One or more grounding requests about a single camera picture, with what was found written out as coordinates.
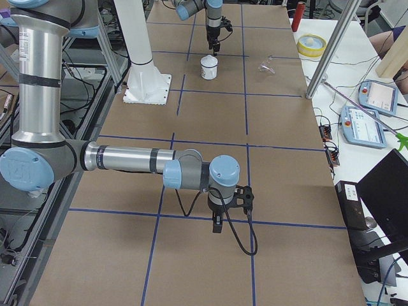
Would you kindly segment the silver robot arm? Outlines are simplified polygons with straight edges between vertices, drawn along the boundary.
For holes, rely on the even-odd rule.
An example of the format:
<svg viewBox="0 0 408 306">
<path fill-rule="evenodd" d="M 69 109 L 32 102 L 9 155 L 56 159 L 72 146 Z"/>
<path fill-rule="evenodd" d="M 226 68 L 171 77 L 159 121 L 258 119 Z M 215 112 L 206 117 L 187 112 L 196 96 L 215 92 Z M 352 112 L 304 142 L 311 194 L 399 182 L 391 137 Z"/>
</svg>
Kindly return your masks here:
<svg viewBox="0 0 408 306">
<path fill-rule="evenodd" d="M 95 1 L 12 1 L 19 28 L 19 129 L 1 156 L 1 175 L 21 191 L 35 192 L 74 172 L 116 170 L 156 173 L 170 189 L 208 193 L 213 231 L 221 232 L 237 204 L 240 167 L 221 155 L 211 162 L 196 150 L 112 147 L 68 140 L 59 131 L 62 41 L 71 31 L 99 31 Z"/>
<path fill-rule="evenodd" d="M 187 20 L 201 10 L 205 11 L 208 48 L 213 51 L 213 56 L 216 56 L 221 46 L 218 38 L 221 32 L 223 2 L 219 0 L 175 0 L 171 1 L 171 4 L 181 20 Z"/>
</svg>

